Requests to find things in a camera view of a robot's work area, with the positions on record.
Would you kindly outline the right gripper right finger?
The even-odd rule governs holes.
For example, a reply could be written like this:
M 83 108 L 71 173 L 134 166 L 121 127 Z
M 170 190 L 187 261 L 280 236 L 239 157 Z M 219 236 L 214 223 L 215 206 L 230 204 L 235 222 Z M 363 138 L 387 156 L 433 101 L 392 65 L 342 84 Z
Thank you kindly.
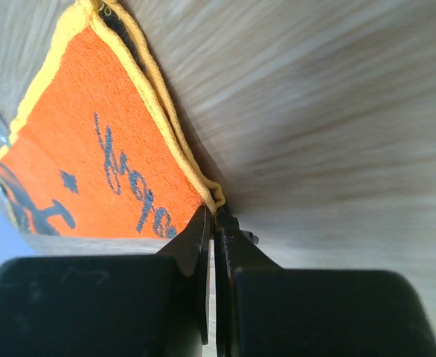
M 436 356 L 429 319 L 401 274 L 283 268 L 225 208 L 214 251 L 219 356 Z

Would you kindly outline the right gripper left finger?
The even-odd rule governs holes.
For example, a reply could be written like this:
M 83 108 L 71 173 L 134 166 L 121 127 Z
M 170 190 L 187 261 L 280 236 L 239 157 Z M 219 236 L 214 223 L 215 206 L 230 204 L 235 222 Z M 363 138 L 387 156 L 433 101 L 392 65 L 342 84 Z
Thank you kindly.
M 0 266 L 0 356 L 200 356 L 211 213 L 154 254 L 24 257 Z

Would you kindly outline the orange grey towel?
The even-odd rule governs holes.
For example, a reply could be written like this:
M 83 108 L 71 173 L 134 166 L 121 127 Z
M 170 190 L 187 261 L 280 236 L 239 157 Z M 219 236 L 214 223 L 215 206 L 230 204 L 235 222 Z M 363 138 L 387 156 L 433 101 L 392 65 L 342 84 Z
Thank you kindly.
M 182 131 L 135 20 L 76 1 L 0 148 L 0 194 L 24 234 L 172 239 L 225 204 Z

